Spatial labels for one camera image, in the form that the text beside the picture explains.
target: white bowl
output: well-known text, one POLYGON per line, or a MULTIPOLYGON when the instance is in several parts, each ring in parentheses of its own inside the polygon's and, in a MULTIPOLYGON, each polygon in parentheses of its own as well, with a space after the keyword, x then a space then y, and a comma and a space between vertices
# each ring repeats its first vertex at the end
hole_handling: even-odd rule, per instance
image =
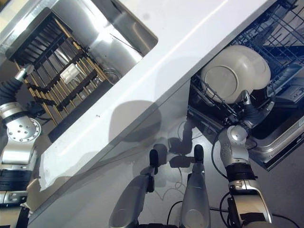
POLYGON ((257 52, 244 46, 230 46, 202 69, 201 78, 218 95, 202 83, 211 99, 221 103, 221 97, 232 104, 241 100, 243 90, 250 94, 254 89, 264 88, 270 79, 270 69, 257 52))

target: kitchen counter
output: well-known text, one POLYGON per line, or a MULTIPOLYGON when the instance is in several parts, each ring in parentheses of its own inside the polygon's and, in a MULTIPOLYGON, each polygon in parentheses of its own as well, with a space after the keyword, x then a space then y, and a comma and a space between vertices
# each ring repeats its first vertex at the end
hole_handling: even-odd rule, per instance
POLYGON ((128 133, 273 2, 122 0, 158 43, 44 151, 39 192, 52 195, 70 177, 108 158, 128 133))

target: floor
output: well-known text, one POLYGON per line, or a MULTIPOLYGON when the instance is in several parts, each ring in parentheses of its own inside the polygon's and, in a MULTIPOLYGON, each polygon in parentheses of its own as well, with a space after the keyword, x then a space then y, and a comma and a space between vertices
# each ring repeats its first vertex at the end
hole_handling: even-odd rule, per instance
MULTIPOLYGON (((159 150, 159 173, 155 176, 155 191, 146 194, 145 205, 139 216, 140 223, 165 223, 171 205, 183 199, 187 175, 191 172, 193 148, 203 145, 206 185, 209 204, 219 206, 222 196, 228 191, 228 182, 221 177, 210 160, 211 141, 214 134, 205 129, 203 134, 190 121, 176 121, 167 137, 158 140, 154 147, 159 150)), ((267 172, 252 162, 252 169, 262 187, 264 198, 273 213, 287 216, 304 227, 304 145, 295 150, 271 171, 267 172)), ((224 171, 219 157, 219 144, 215 147, 215 163, 224 171)), ((126 185, 149 164, 149 152, 134 150, 116 157, 114 161, 95 167, 80 176, 58 200, 49 206, 28 227, 108 227, 108 220, 118 197, 126 185)), ((179 224, 181 204, 177 204, 171 213, 170 224, 179 224)), ((274 218, 278 228, 293 228, 293 224, 274 218)), ((223 228, 219 213, 211 212, 211 227, 223 228)))

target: dishwasher rack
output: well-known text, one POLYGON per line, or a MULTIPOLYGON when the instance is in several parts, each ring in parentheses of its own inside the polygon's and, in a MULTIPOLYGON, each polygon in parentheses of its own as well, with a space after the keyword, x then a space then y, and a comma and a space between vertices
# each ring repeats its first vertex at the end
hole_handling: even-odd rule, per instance
POLYGON ((115 72, 104 71, 49 8, 30 23, 6 56, 18 69, 34 66, 25 84, 55 125, 49 134, 51 141, 114 84, 115 72))
MULTIPOLYGON (((267 91, 273 91, 282 84, 282 72, 291 65, 304 65, 304 7, 296 5, 295 0, 279 0, 260 17, 244 29, 230 45, 243 45, 255 50, 268 63, 271 71, 269 85, 251 95, 252 103, 261 108, 270 98, 267 91)), ((240 103, 227 104, 216 91, 200 77, 200 71, 191 79, 191 88, 204 101, 213 115, 217 115, 223 124, 231 124, 242 118, 240 103), (206 95, 212 92, 221 102, 215 102, 206 95)))

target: dishwasher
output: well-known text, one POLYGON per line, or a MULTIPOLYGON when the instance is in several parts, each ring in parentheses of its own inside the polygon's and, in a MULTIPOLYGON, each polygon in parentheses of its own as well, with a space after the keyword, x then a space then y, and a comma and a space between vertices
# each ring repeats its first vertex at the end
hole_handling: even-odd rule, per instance
MULTIPOLYGON (((250 97, 258 109, 270 100, 275 105, 262 123, 252 129, 247 141, 250 157, 270 170, 304 142, 303 3, 277 1, 226 47, 233 45, 256 51, 270 68, 269 84, 254 90, 250 97)), ((191 78, 188 113, 218 132, 241 121, 244 106, 242 102, 228 104, 218 95, 219 91, 213 91, 200 76, 203 70, 204 67, 191 78), (213 97, 208 96, 208 91, 213 91, 213 97)))

